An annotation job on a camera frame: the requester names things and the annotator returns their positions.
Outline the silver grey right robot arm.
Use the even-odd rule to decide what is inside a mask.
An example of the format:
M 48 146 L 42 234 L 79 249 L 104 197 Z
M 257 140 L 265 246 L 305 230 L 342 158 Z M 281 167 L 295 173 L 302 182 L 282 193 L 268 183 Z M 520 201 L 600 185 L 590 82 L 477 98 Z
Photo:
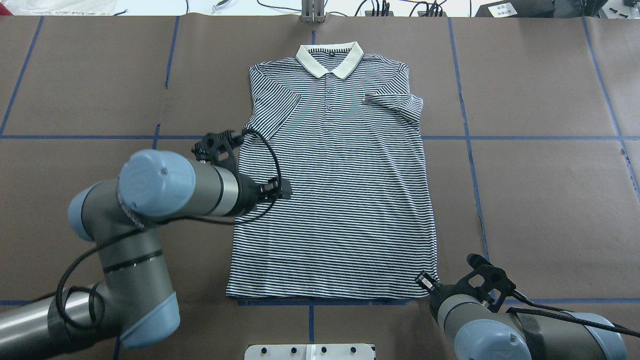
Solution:
M 414 282 L 458 360 L 628 360 L 631 331 L 603 316 L 534 306 L 500 269 L 474 269 L 456 284 L 426 271 Z

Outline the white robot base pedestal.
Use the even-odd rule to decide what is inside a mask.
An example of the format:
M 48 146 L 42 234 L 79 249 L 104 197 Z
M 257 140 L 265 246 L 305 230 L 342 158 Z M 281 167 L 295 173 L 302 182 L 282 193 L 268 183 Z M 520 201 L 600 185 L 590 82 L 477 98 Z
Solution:
M 375 360 L 375 346 L 355 343 L 254 344 L 245 360 Z

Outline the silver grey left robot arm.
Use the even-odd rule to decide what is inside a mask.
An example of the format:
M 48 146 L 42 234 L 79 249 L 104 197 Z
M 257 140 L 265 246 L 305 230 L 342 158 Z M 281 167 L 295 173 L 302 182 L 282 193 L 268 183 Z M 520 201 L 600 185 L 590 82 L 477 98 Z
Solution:
M 94 248 L 68 267 L 53 294 L 1 315 L 1 358 L 48 359 L 110 338 L 126 349 L 163 341 L 181 317 L 158 229 L 242 216 L 259 203 L 290 197 L 281 174 L 258 184 L 213 160 L 156 149 L 134 153 L 117 178 L 72 199 L 70 226 Z

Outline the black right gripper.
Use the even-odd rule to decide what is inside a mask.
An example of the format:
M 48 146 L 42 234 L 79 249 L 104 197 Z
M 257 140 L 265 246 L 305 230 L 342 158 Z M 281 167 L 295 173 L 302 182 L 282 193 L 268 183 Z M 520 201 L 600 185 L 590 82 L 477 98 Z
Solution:
M 414 278 L 414 282 L 429 293 L 429 309 L 431 311 L 438 311 L 442 303 L 455 294 L 455 284 L 442 284 L 425 270 Z

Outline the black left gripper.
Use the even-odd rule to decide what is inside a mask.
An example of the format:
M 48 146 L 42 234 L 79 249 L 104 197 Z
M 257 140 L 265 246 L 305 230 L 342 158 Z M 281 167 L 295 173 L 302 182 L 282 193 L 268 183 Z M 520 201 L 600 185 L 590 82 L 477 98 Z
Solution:
M 258 204 L 272 204 L 276 200 L 290 200 L 293 194 L 291 183 L 285 178 L 270 178 L 266 183 L 257 183 L 248 175 L 238 174 L 238 198 L 235 216 L 249 214 Z

